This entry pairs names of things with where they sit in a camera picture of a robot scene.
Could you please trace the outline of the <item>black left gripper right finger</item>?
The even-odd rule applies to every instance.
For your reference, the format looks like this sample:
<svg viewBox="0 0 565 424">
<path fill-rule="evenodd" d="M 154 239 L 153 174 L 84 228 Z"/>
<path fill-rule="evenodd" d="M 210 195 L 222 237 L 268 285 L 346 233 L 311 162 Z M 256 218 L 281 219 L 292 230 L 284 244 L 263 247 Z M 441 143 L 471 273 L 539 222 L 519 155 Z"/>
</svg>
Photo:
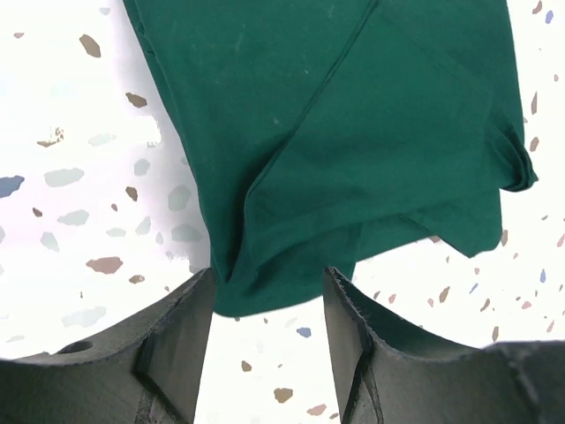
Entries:
<svg viewBox="0 0 565 424">
<path fill-rule="evenodd" d="M 323 280 L 342 423 L 554 424 L 564 421 L 564 343 L 478 349 L 369 299 L 338 269 Z"/>
</svg>

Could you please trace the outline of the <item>green surgical cloth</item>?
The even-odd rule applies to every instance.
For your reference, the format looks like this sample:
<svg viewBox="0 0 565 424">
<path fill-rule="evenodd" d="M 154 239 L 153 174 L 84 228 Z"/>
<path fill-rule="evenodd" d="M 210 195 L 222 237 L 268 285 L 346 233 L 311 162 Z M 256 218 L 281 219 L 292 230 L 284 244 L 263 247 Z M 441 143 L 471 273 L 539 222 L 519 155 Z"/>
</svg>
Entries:
<svg viewBox="0 0 565 424">
<path fill-rule="evenodd" d="M 438 237 L 497 247 L 536 181 L 507 4 L 128 1 L 243 317 L 318 297 L 324 268 Z"/>
</svg>

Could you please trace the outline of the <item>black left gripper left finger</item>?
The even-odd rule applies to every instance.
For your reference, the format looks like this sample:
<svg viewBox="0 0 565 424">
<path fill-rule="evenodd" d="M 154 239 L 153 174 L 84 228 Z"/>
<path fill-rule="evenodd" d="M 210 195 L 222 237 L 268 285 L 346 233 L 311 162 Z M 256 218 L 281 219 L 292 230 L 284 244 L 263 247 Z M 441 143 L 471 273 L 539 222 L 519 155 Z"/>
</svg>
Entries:
<svg viewBox="0 0 565 424">
<path fill-rule="evenodd" d="M 1 362 L 3 423 L 191 423 L 215 303 L 203 269 L 153 305 L 53 354 Z"/>
</svg>

